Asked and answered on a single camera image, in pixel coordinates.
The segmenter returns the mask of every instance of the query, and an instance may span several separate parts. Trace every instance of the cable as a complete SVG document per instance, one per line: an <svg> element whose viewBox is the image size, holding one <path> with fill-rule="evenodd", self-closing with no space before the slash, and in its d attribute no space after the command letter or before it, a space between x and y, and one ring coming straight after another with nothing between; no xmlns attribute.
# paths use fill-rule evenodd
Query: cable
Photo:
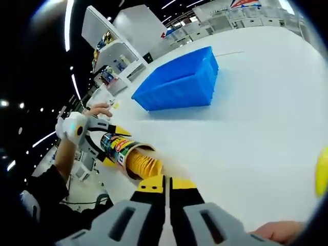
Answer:
<svg viewBox="0 0 328 246"><path fill-rule="evenodd" d="M65 204L95 204L97 203L98 201L94 201L94 202L68 202L68 201L61 201L62 203L65 203Z"/></svg>

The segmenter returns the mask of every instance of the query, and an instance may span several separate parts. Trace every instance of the yellow and black stripe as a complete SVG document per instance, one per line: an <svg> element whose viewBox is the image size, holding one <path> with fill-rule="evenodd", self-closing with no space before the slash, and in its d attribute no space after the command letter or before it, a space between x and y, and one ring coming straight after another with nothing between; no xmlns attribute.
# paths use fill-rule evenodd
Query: yellow and black stripe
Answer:
<svg viewBox="0 0 328 246"><path fill-rule="evenodd" d="M165 186L163 175L140 182L131 201L151 204L151 208L140 233L138 245L158 245L165 222Z"/></svg>
<svg viewBox="0 0 328 246"><path fill-rule="evenodd" d="M177 246L196 246L196 238L184 207L202 204L204 200L195 183L190 180L170 178L171 226Z"/></svg>

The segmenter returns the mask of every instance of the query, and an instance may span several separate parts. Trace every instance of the white wall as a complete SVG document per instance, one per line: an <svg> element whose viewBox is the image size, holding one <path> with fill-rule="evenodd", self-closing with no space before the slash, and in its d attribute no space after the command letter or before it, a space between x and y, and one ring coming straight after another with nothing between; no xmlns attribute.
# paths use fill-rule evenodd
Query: white wall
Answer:
<svg viewBox="0 0 328 246"><path fill-rule="evenodd" d="M162 22L146 5L121 10L113 25L141 56L157 45L161 41L162 33L167 31Z"/></svg>

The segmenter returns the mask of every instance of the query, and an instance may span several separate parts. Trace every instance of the black ceiling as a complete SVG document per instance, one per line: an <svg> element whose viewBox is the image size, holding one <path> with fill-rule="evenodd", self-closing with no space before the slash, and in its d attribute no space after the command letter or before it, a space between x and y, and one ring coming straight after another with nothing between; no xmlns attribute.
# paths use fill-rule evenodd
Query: black ceiling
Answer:
<svg viewBox="0 0 328 246"><path fill-rule="evenodd" d="M42 159L41 155L44 156L47 148L55 142L54 134L32 148L34 143L54 131L62 107L67 106L67 111L70 110L69 100L76 96L72 73L81 97L88 91L93 49L81 36L86 8L93 5L105 17L115 19L120 9L145 4L163 21L165 15L178 17L186 12L187 5L195 2L177 0L162 10L170 1L125 0L119 7L121 0L75 0L69 52L65 51L64 44L66 1L2 2L5 23L2 37L6 38L3 38L2 45L4 59L0 100L8 101L9 106L0 108L0 148L6 151L3 155L8 157L0 161L3 166L16 161L16 166L10 171L16 183L24 184L34 165ZM23 109L19 107L20 103L25 104Z"/></svg>

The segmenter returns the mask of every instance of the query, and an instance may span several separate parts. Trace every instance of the black sleeve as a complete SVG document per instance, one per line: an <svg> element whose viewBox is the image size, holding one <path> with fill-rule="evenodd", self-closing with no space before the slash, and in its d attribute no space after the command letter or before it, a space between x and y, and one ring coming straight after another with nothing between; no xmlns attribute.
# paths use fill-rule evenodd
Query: black sleeve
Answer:
<svg viewBox="0 0 328 246"><path fill-rule="evenodd" d="M80 213L67 205L59 204L69 193L55 166L51 166L39 177L31 177L26 190L39 203L40 225L52 241L58 241L82 229L90 229L92 221L113 206L109 199L106 205L98 205Z"/></svg>
<svg viewBox="0 0 328 246"><path fill-rule="evenodd" d="M58 205L68 196L65 181L54 165L39 177L31 177L26 190L34 196L42 209Z"/></svg>

